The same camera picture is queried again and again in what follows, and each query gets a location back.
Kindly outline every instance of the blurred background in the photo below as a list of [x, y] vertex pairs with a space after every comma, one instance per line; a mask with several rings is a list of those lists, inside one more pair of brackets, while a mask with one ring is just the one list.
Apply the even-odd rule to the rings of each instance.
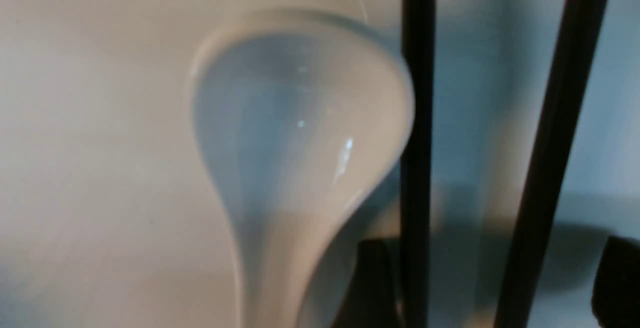
[[[493, 316], [563, 2], [438, 0], [433, 326]], [[400, 0], [0, 0], [1, 326], [233, 325], [231, 236], [182, 88], [208, 32], [284, 5], [400, 49]], [[639, 52], [640, 0], [609, 0], [530, 326], [595, 328], [606, 236], [640, 234]], [[397, 234], [397, 194], [396, 170], [333, 242], [303, 328], [331, 321], [355, 243]]]

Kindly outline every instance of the black vertical bar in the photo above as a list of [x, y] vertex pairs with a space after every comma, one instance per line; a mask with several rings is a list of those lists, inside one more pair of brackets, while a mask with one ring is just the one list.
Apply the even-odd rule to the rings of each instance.
[[494, 326], [527, 325], [607, 0], [566, 0]]
[[402, 0], [402, 52], [415, 119], [400, 162], [400, 273], [406, 328], [428, 323], [429, 222], [436, 0]]

